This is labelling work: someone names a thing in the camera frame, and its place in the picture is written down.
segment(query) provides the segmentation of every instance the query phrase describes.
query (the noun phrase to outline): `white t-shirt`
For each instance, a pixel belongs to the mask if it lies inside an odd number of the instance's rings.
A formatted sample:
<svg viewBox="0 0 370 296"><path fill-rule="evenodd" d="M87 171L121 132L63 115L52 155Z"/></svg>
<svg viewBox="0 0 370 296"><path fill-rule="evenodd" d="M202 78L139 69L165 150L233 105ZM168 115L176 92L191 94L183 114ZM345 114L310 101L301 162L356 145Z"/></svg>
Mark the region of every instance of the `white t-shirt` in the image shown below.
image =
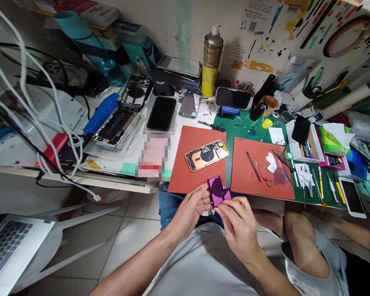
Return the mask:
<svg viewBox="0 0 370 296"><path fill-rule="evenodd" d="M160 269L153 295L258 295L264 294L227 244L223 229L213 223L197 227L174 250Z"/></svg>

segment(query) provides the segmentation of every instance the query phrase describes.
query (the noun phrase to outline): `laptop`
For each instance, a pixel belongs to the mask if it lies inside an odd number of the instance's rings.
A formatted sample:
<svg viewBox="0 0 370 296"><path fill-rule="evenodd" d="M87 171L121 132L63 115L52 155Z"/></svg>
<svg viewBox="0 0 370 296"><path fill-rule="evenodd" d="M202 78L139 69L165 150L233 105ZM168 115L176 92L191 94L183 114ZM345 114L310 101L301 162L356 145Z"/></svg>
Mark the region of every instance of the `laptop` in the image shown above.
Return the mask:
<svg viewBox="0 0 370 296"><path fill-rule="evenodd" d="M11 292L54 224L44 219L0 215L0 296Z"/></svg>

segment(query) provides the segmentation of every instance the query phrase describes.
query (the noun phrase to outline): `white smartphone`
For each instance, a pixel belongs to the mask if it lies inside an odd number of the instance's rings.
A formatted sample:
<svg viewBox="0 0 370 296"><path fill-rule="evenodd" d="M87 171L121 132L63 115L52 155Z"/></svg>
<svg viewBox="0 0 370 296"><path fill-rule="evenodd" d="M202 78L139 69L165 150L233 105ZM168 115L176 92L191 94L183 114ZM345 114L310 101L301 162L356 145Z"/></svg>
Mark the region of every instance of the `white smartphone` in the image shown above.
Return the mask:
<svg viewBox="0 0 370 296"><path fill-rule="evenodd" d="M358 190L354 180L345 177L339 177L341 188L347 203L348 213L352 217L366 219L365 209L361 199L359 198Z"/></svg>

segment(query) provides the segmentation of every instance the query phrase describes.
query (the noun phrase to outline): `white chair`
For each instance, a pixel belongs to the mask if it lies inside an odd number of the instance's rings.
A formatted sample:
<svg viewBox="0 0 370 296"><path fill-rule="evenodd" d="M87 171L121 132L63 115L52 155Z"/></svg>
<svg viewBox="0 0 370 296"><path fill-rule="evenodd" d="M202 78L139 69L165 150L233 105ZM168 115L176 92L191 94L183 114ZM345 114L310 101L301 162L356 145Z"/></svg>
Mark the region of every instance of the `white chair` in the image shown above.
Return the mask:
<svg viewBox="0 0 370 296"><path fill-rule="evenodd" d="M58 210L53 210L49 212L44 213L38 213L35 215L32 215L36 218L42 218L47 220L54 219L53 216L59 215L65 212L69 212L72 210L76 210L78 208L81 208L85 206L86 203L82 203L76 206L71 206L67 208L61 208ZM62 267L72 263L73 261L81 258L82 256L106 245L108 243L107 241L103 241L97 245L94 245L88 249L83 250L82 252L79 252L78 254L75 254L71 256L70 258L67 258L66 260L63 260L62 262L47 268L46 270L42 271L47 264L51 261L53 256L58 251L59 247L62 245L65 245L68 243L68 240L62 240L63 238L63 230L75 225L78 225L80 223L90 221L92 219L101 217L103 215L109 214L115 210L120 209L121 206L113 206L111 208L101 210L95 213L83 215L80 217L72 218L63 222L56 222L53 226L51 232L48 234L48 236L45 238L44 242L42 243L41 247L38 249L36 255L34 256L33 260L21 276L21 278L18 280L18 282L15 284L14 288L12 289L11 293L17 293L24 288L38 282L39 280L47 277L48 275L58 271Z"/></svg>

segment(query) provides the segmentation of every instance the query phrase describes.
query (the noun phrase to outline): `blue jeans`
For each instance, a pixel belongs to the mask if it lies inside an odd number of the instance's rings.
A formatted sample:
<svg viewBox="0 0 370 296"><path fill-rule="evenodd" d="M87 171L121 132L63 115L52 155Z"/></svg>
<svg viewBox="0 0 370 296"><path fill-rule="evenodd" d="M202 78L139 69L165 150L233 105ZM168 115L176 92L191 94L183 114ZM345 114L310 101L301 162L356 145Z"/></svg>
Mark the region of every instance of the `blue jeans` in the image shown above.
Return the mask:
<svg viewBox="0 0 370 296"><path fill-rule="evenodd" d="M178 207L180 206L180 203L185 198L185 194L168 193L168 183L160 184L159 187L163 188L163 191L159 191L159 215L160 225L162 226L160 230L163 230L173 219ZM223 228L223 222L218 213L215 213L215 215L200 216L196 227L208 222L214 222Z"/></svg>

